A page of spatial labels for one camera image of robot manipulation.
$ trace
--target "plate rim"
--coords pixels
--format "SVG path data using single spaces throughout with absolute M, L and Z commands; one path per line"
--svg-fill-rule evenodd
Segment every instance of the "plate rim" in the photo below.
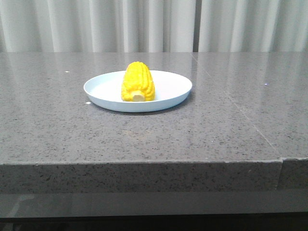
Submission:
M 154 71 L 154 72 L 170 73 L 170 74 L 173 74 L 173 75 L 180 76 L 181 78 L 184 78 L 185 81 L 187 81 L 187 82 L 189 83 L 189 86 L 187 87 L 187 90 L 185 90 L 185 92 L 183 92 L 183 93 L 181 93 L 181 94 L 179 94 L 179 95 L 177 95 L 177 96 L 175 96 L 175 97 L 171 97 L 171 98 L 167 98 L 167 99 L 161 99 L 161 100 L 144 101 L 144 102 L 128 102 L 128 101 L 111 101 L 111 100 L 106 100 L 106 99 L 102 99 L 102 98 L 93 96 L 90 92 L 88 92 L 88 91 L 86 90 L 86 85 L 87 85 L 90 81 L 93 81 L 95 78 L 98 78 L 98 77 L 101 77 L 101 76 L 107 75 L 107 74 L 114 74 L 114 73 L 125 72 L 125 70 L 121 70 L 121 71 L 108 72 L 108 73 L 104 73 L 104 74 L 101 74 L 101 75 L 92 77 L 92 78 L 90 78 L 89 80 L 87 80 L 87 81 L 84 83 L 83 89 L 84 89 L 85 93 L 88 95 L 88 97 L 90 96 L 90 97 L 92 97 L 92 98 L 95 98 L 95 100 L 100 100 L 100 101 L 103 101 L 103 102 L 106 102 L 106 103 L 118 103 L 118 104 L 124 105 L 124 107 L 127 107 L 127 106 L 130 105 L 130 104 L 132 104 L 132 105 L 133 105 L 133 104 L 136 104 L 136 105 L 138 105 L 138 104 L 139 104 L 139 105 L 142 105 L 142 104 L 147 104 L 147 105 L 158 104 L 158 103 L 160 103 L 160 102 L 163 103 L 163 102 L 165 102 L 165 101 L 170 101 L 170 100 L 173 100 L 173 99 L 176 99 L 176 98 L 180 98 L 180 97 L 186 95 L 186 97 L 185 97 L 182 101 L 180 101 L 179 103 L 177 103 L 177 104 L 180 104 L 180 103 L 182 103 L 182 102 L 188 97 L 188 95 L 189 95 L 189 93 L 190 93 L 190 91 L 192 90 L 192 87 L 193 87 L 193 84 L 192 84 L 192 82 L 191 82 L 190 79 L 188 79 L 187 77 L 185 77 L 185 76 L 183 76 L 183 75 L 174 73 L 174 72 L 161 71 L 161 70 L 150 70 L 150 72 L 151 72 L 151 71 Z M 173 106 L 175 106 L 175 105 L 177 105 L 177 104 L 173 104 L 173 105 L 171 105 L 171 106 L 169 106 L 169 107 L 165 107 L 165 108 L 163 108 L 162 110 L 168 109 L 168 108 L 173 107 Z M 123 110 L 118 110 L 118 109 L 109 109 L 109 108 L 106 108 L 106 109 L 108 109 L 108 110 L 114 110 L 114 111 L 120 111 L 120 112 L 128 112 L 128 111 L 123 111 Z M 144 112 L 151 112 L 151 111 L 158 111 L 158 110 L 151 110 L 151 109 L 150 109 L 150 110 L 145 110 Z

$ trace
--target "table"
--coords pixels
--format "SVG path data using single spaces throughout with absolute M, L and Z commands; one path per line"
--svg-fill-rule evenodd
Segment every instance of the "table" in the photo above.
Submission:
M 158 112 L 83 84 L 134 61 L 193 83 Z M 308 53 L 0 53 L 0 217 L 308 209 Z

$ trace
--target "curtain fold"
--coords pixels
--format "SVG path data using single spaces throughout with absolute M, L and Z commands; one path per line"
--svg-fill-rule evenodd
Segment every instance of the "curtain fold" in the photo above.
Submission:
M 0 51 L 308 51 L 308 0 L 0 0 Z

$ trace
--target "corn on the cob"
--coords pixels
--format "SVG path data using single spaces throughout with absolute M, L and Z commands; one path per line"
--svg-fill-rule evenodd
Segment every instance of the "corn on the cob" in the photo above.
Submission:
M 155 86 L 148 66 L 142 62 L 128 65 L 124 74 L 121 98 L 123 101 L 152 101 Z

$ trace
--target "granite countertop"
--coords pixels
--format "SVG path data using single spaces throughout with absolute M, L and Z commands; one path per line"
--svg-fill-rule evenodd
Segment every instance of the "granite countertop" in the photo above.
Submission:
M 142 61 L 193 83 L 167 110 L 89 103 Z M 308 53 L 0 53 L 0 193 L 308 188 Z

